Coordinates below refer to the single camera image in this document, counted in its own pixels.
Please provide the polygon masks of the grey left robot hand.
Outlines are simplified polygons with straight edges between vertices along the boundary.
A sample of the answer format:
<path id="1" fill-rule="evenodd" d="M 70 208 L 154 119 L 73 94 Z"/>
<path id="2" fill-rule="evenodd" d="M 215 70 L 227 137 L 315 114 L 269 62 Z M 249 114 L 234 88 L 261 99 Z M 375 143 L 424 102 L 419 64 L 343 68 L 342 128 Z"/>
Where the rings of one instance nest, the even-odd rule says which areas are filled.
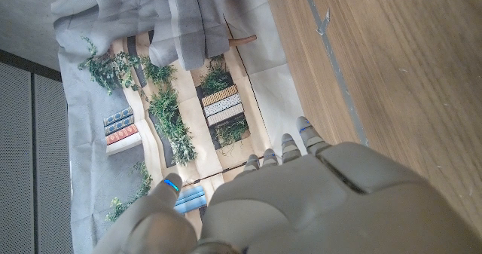
<path id="1" fill-rule="evenodd" d="M 479 253 L 481 238 L 430 183 L 354 142 L 327 143 L 305 117 L 304 143 L 282 136 L 219 186 L 200 231 L 166 176 L 94 247 L 96 253 Z"/>

